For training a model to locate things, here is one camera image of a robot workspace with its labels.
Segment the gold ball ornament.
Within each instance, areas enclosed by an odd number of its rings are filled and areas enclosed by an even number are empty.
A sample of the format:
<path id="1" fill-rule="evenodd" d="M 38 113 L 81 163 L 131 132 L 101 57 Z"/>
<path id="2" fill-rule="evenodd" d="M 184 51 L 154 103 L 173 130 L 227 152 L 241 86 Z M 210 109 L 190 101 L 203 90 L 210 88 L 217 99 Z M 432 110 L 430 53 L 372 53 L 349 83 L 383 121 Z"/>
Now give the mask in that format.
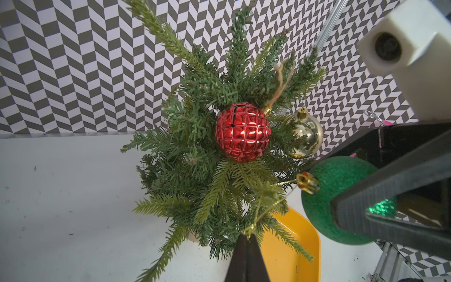
<path id="1" fill-rule="evenodd" d="M 312 157 L 323 143 L 323 127 L 315 117 L 309 114 L 305 106 L 298 110 L 296 120 L 299 124 L 294 131 L 294 136 L 299 137 L 301 143 L 290 155 L 296 159 Z"/>

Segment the red ball ornament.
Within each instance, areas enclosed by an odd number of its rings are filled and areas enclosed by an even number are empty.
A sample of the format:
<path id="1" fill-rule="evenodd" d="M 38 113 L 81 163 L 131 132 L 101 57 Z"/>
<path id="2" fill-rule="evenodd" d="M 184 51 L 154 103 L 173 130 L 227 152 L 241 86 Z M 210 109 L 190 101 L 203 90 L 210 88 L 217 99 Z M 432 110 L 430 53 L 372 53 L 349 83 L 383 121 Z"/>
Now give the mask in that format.
<path id="1" fill-rule="evenodd" d="M 271 128 L 266 113 L 251 103 L 235 103 L 219 115 L 215 140 L 228 159 L 248 163 L 267 150 Z"/>

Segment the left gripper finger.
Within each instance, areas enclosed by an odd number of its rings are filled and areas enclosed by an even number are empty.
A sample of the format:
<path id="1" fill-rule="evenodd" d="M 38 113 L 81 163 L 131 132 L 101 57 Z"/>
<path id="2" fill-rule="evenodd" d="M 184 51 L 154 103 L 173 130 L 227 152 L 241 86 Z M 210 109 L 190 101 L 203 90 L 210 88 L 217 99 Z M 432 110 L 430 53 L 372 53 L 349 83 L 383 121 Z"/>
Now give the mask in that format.
<path id="1" fill-rule="evenodd" d="M 255 235 L 238 237 L 225 282 L 270 282 Z"/>

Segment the small green christmas tree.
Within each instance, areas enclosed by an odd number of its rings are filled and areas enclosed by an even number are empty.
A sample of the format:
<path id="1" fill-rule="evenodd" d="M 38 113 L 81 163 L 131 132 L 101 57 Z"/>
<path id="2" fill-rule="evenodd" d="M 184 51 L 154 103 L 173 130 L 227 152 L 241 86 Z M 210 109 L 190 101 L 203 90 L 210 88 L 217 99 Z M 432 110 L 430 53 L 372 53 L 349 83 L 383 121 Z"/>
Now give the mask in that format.
<path id="1" fill-rule="evenodd" d="M 317 50 L 302 60 L 295 53 L 283 59 L 288 35 L 282 32 L 250 61 L 248 5 L 231 20 L 226 70 L 219 72 L 203 47 L 186 47 L 147 1 L 128 1 L 128 8 L 183 61 L 182 79 L 163 104 L 167 126 L 136 133 L 122 149 L 144 153 L 137 171 L 146 196 L 135 212 L 170 223 L 159 257 L 137 280 L 158 280 L 190 236 L 210 249 L 211 258 L 225 260 L 241 235 L 261 243 L 269 231 L 311 262 L 276 216 L 288 212 L 288 189 L 304 165 L 293 156 L 305 139 L 295 133 L 292 107 L 324 77 Z"/>

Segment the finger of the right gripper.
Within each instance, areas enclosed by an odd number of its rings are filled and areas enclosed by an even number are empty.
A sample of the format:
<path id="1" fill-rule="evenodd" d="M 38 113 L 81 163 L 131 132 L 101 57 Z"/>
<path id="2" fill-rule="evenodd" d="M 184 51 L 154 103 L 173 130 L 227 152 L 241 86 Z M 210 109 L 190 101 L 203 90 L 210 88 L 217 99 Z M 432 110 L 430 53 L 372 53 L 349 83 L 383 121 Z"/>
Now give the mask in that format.
<path id="1" fill-rule="evenodd" d="M 451 177 L 451 132 L 447 131 L 378 170 L 331 202 L 343 229 L 365 229 L 369 207 Z"/>
<path id="2" fill-rule="evenodd" d="M 365 215 L 365 231 L 378 239 L 402 244 L 446 260 L 451 259 L 451 230 L 390 217 Z"/>

